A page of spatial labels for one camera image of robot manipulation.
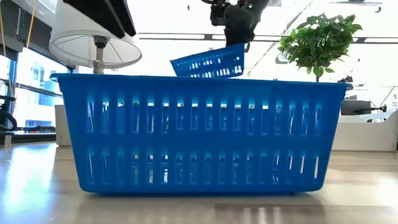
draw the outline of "lamp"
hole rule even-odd
[[[49,49],[63,62],[94,68],[121,68],[138,62],[141,51],[133,37],[117,38],[96,22],[59,0]]]

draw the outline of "basket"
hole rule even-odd
[[[178,77],[231,78],[244,70],[244,44],[170,61]]]
[[[322,187],[345,83],[53,74],[81,189],[266,193]]]

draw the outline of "white lamp shade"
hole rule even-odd
[[[49,45],[54,56],[66,63],[92,68],[96,59],[94,35],[108,38],[103,50],[106,68],[132,65],[142,57],[135,38],[126,35],[119,39],[69,4],[58,1]]]

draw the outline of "green leaves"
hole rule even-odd
[[[347,55],[353,34],[362,27],[354,24],[355,15],[344,18],[338,15],[327,18],[325,14],[310,16],[307,21],[292,30],[288,37],[280,39],[278,50],[286,55],[289,63],[296,62],[298,68],[307,68],[319,77],[324,72],[334,73],[329,66]]]

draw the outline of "floor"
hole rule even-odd
[[[70,148],[0,149],[0,223],[398,223],[398,156],[334,152],[318,192],[268,197],[105,197],[80,190]]]

